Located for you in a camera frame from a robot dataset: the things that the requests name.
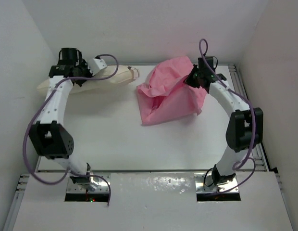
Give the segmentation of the pink pillowcase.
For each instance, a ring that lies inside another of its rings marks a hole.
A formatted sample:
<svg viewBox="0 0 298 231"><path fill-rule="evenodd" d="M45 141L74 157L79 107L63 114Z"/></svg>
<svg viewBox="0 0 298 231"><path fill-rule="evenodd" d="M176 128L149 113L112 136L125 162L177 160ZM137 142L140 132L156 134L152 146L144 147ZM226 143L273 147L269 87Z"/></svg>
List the pink pillowcase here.
<svg viewBox="0 0 298 231"><path fill-rule="evenodd" d="M163 61L136 88L142 125L152 126L201 113L205 97L203 88L184 83L193 64L187 56Z"/></svg>

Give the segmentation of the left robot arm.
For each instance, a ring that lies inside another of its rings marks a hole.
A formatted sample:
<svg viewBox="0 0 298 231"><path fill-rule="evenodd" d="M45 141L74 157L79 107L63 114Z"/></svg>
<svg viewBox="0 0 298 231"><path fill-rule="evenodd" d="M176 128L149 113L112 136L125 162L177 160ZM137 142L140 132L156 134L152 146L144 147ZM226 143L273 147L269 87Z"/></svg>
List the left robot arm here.
<svg viewBox="0 0 298 231"><path fill-rule="evenodd" d="M88 164L73 154L74 140L63 125L69 94L77 77L90 71L76 48L62 48L49 72L49 86L42 108L29 127L29 138L39 156L53 160L76 176L87 174Z"/></svg>

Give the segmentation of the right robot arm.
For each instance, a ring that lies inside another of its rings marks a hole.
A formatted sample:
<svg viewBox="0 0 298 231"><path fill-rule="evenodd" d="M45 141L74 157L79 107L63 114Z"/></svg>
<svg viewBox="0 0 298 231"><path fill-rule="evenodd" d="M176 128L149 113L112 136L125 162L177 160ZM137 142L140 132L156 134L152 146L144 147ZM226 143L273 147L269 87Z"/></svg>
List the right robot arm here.
<svg viewBox="0 0 298 231"><path fill-rule="evenodd" d="M224 75L215 73L213 59L212 56L199 57L185 83L205 89L229 117L225 134L227 147L211 170L212 184L218 185L231 181L236 170L247 162L252 149L262 141L263 111L232 90Z"/></svg>

